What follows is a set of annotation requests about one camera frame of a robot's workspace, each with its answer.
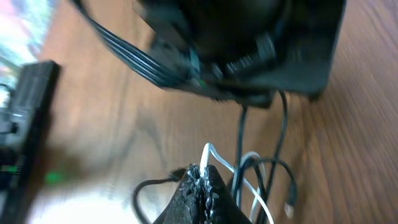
table surface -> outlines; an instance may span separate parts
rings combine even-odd
[[[97,21],[141,49],[152,31],[130,0],[92,0]],[[289,177],[278,167],[269,206],[276,223],[398,222],[398,3],[350,0],[330,82],[315,104],[290,95],[281,158],[298,181],[298,205],[288,220]],[[63,72],[51,108],[47,140],[31,181],[26,223],[136,223],[134,187],[198,163],[212,142],[234,161],[240,107],[164,91],[132,72],[67,1],[61,1],[42,59]],[[273,154],[282,105],[249,109],[244,152]],[[223,178],[231,173],[211,158]],[[45,174],[63,174],[43,184]],[[248,179],[255,183],[253,173]],[[148,187],[140,204],[154,220],[176,184]],[[244,190],[248,215],[253,196]]]

green light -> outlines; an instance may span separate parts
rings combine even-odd
[[[16,166],[8,166],[6,170],[7,170],[7,172],[16,173],[16,172],[18,172],[19,169]]]
[[[57,184],[60,183],[63,180],[63,175],[58,174],[56,172],[49,172],[45,176],[45,181],[48,184]]]

plug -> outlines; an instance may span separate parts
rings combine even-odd
[[[289,187],[289,197],[287,202],[285,203],[285,213],[288,218],[293,218],[294,215],[294,206],[297,201],[297,186],[295,184],[291,184]]]

black wire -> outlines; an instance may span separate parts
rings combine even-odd
[[[177,180],[174,178],[168,178],[168,179],[162,179],[162,180],[147,180],[142,183],[140,183],[135,189],[132,194],[132,207],[137,215],[137,218],[142,224],[149,224],[148,220],[146,217],[142,214],[142,211],[138,205],[138,193],[139,191],[149,185],[155,185],[155,184],[163,184],[167,182],[176,182]]]
[[[292,170],[290,169],[289,165],[287,165],[284,161],[281,161],[281,160],[276,159],[276,158],[261,158],[261,159],[258,159],[256,161],[254,161],[252,164],[250,164],[248,166],[248,168],[254,167],[254,166],[259,165],[259,164],[270,163],[270,162],[271,163],[275,163],[275,164],[280,164],[283,168],[285,168],[287,174],[290,177],[293,194],[297,196],[297,183],[296,183],[294,174],[293,174]]]
[[[99,33],[101,39],[115,56],[120,58],[132,70],[159,87],[176,87],[185,81],[185,77],[175,74],[165,66],[156,62],[153,58],[120,39],[109,30],[94,21],[88,14],[85,6],[80,0],[72,0],[81,14]]]
[[[251,167],[251,164],[252,164],[254,161],[256,161],[256,160],[257,160],[256,158],[250,157],[249,159],[247,159],[247,160],[244,162],[244,164],[242,165],[242,167],[240,168],[240,170],[246,170],[246,169],[250,168],[250,167]],[[261,196],[261,198],[264,199],[266,190],[265,190],[265,188],[264,188],[264,180],[262,179],[262,175],[261,175],[260,168],[259,168],[258,165],[254,166],[253,168],[254,168],[254,171],[256,172],[257,181],[258,181],[258,183],[259,183],[260,196]],[[239,176],[238,178],[239,178],[239,179],[238,179],[238,186],[239,186],[238,191],[241,192],[241,191],[242,191],[242,187],[243,187],[243,178],[244,178],[244,176],[241,175],[241,176]],[[242,194],[240,194],[240,197],[238,197],[238,202],[237,202],[237,204],[238,204],[238,207],[241,208],[241,204],[242,204]]]
[[[279,159],[279,154],[280,154],[280,150],[282,149],[282,145],[284,143],[284,139],[285,139],[285,135],[286,135],[286,129],[287,129],[287,100],[286,100],[286,95],[283,91],[279,91],[280,97],[282,98],[282,103],[284,106],[284,117],[282,120],[282,127],[280,129],[280,138],[279,138],[279,142],[278,145],[276,146],[276,150],[274,153],[274,159]],[[275,168],[276,168],[276,162],[272,163],[272,167],[271,167],[271,171],[269,174],[269,179],[268,179],[268,183],[267,183],[267,190],[266,190],[266,202],[269,198],[269,194],[271,192],[271,187],[272,187],[272,180],[274,179],[274,175],[275,175]]]
[[[236,195],[238,194],[238,177],[241,175],[240,167],[241,167],[241,157],[242,157],[243,132],[244,132],[244,124],[247,112],[248,112],[248,107],[243,106],[241,118],[239,120],[238,149],[236,150],[234,179],[232,182],[232,197],[234,198],[235,201],[236,201]]]
[[[282,98],[282,104],[283,104],[283,110],[284,110],[284,117],[282,120],[282,127],[280,129],[280,138],[278,141],[278,144],[275,149],[274,153],[274,159],[279,159],[279,154],[282,149],[282,145],[285,139],[286,135],[286,129],[287,129],[287,100],[286,100],[286,95],[283,91],[279,91],[279,95]],[[275,175],[275,169],[276,169],[276,162],[272,163],[271,171],[269,173],[269,178],[268,178],[268,183],[267,183],[267,188],[266,188],[266,194],[264,197],[264,202],[267,203],[269,195],[271,193],[271,187],[272,187],[272,182],[274,180],[274,175]],[[257,216],[256,224],[262,224],[262,223],[267,223],[267,216],[265,214],[259,213]]]

white wire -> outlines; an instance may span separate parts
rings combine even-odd
[[[209,143],[205,145],[203,148],[203,152],[201,154],[201,159],[200,159],[200,165],[199,165],[199,172],[200,176],[204,177],[205,176],[205,170],[207,167],[207,164],[209,163],[209,151],[210,151]]]
[[[218,160],[221,164],[223,164],[225,167],[227,167],[232,173],[234,173],[234,167],[231,166],[227,161],[225,161],[217,153],[217,150],[216,150],[216,148],[214,147],[214,145],[212,143],[207,143],[205,145],[205,148],[203,149],[202,157],[201,157],[201,160],[200,160],[200,174],[201,175],[204,175],[204,173],[205,173],[205,169],[206,169],[206,166],[207,166],[208,160],[209,160],[209,151],[214,156],[214,158],[216,158],[216,160]],[[249,188],[249,190],[254,194],[254,198],[256,198],[258,200],[258,202],[261,204],[262,208],[264,209],[264,211],[267,214],[269,223],[270,224],[274,224],[274,219],[272,219],[271,212],[269,211],[266,203],[263,201],[263,199],[261,198],[259,193],[256,192],[254,187],[249,183],[248,180],[246,180],[246,178],[243,178],[243,182]]]
[[[241,167],[246,162],[246,160],[248,160],[249,158],[252,158],[252,157],[256,157],[258,159],[261,159],[261,156],[258,153],[256,153],[256,152],[248,152],[241,159],[242,160]],[[263,180],[266,179],[266,175],[267,175],[266,174],[266,166],[264,164],[261,164],[261,176],[262,176]],[[257,188],[257,193],[260,194],[260,187]],[[238,192],[237,198],[240,198],[240,197],[241,197],[241,192]],[[256,213],[256,208],[257,208],[257,198],[255,197],[254,200],[253,200],[253,203],[251,205],[250,216],[249,216],[250,222],[253,222],[254,215]]]

